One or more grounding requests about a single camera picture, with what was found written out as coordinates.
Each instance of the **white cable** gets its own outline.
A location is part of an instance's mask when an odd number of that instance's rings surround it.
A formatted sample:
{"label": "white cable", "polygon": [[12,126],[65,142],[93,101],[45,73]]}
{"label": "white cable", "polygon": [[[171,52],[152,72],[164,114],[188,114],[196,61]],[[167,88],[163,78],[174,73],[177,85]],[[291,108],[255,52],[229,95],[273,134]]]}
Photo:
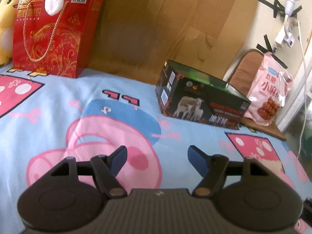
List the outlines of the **white cable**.
{"label": "white cable", "polygon": [[299,138],[299,151],[298,151],[298,156],[297,159],[299,158],[300,152],[301,152],[301,141],[302,141],[302,136],[303,136],[303,131],[305,130],[305,121],[307,119],[307,77],[306,77],[306,65],[305,65],[305,52],[303,51],[302,47],[302,40],[301,40],[301,31],[300,31],[300,22],[298,21],[298,29],[299,29],[299,42],[300,42],[300,47],[301,47],[301,52],[303,56],[303,67],[304,67],[304,73],[305,73],[305,86],[304,86],[304,95],[305,95],[305,120],[303,122],[303,127],[302,131],[300,133],[300,138]]}
{"label": "white cable", "polygon": [[289,22],[288,22],[288,18],[289,16],[287,14],[285,14],[285,19],[284,19],[284,31],[285,31],[285,35],[286,37],[288,37],[288,32],[289,32]]}

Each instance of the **bed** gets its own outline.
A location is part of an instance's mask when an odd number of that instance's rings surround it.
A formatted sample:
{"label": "bed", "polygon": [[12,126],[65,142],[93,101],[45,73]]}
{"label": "bed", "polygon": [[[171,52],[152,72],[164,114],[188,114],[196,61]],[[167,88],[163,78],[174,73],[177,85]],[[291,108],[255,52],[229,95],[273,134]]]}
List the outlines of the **bed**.
{"label": "bed", "polygon": [[[244,126],[231,130],[165,117],[153,85],[91,69],[69,79],[8,65],[0,68],[0,233],[23,231],[18,197],[64,157],[85,161],[120,145],[126,145],[128,159],[117,178],[127,192],[191,192],[201,180],[187,157],[188,146],[196,145],[234,161],[252,156],[303,200],[312,197],[311,182],[286,142]],[[228,178],[226,185],[237,180]],[[311,233],[302,220],[296,228]]]}

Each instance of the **screw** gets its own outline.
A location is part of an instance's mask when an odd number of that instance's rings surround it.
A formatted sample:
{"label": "screw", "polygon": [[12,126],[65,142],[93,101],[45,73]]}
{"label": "screw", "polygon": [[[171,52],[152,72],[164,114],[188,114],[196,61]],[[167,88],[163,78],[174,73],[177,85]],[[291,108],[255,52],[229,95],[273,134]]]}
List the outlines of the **screw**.
{"label": "screw", "polygon": [[195,190],[195,193],[198,196],[208,196],[211,194],[211,190],[209,188],[200,187]]}
{"label": "screw", "polygon": [[124,195],[124,189],[115,187],[110,189],[109,194],[113,197],[119,197]]}

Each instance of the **white wall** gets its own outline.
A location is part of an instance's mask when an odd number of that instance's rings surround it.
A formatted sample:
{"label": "white wall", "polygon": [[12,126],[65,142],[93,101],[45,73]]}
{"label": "white wall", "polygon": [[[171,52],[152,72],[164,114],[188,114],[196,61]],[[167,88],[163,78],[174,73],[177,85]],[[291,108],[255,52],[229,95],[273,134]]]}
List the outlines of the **white wall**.
{"label": "white wall", "polygon": [[[274,4],[274,0],[267,0],[271,4]],[[281,4],[285,5],[286,0],[279,0]],[[298,13],[298,20],[301,22],[301,34],[303,40],[303,48],[306,49],[311,29],[312,29],[312,0],[300,0],[296,3],[295,8],[302,5],[302,10]],[[283,18],[277,15],[277,18],[273,18],[273,10],[263,3],[258,2],[257,10],[255,13],[254,22],[250,28],[249,34],[246,39],[246,43],[238,53],[236,60],[231,65],[230,69],[224,76],[224,80],[227,80],[232,71],[236,67],[240,57],[251,48],[256,48],[259,43],[266,48],[263,35],[267,34],[272,48],[275,46],[275,38],[282,28]],[[292,48],[284,46],[283,49],[278,49],[275,55],[281,59],[287,66],[288,71],[295,76],[297,70],[302,61],[302,53],[300,44],[298,41],[298,28],[293,31],[295,37],[295,44]]]}

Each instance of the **sheep image on box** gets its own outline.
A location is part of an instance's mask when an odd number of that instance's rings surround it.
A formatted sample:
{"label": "sheep image on box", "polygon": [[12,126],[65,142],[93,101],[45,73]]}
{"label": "sheep image on box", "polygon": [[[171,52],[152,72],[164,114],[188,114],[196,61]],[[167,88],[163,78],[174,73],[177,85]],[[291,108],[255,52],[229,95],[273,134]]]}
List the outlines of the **sheep image on box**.
{"label": "sheep image on box", "polygon": [[179,114],[183,112],[182,119],[187,115],[187,118],[190,120],[200,120],[203,114],[203,110],[200,109],[202,102],[204,102],[204,100],[200,98],[182,97],[173,117],[179,117]]}
{"label": "sheep image on box", "polygon": [[216,77],[167,60],[155,89],[163,115],[236,129],[250,101]]}

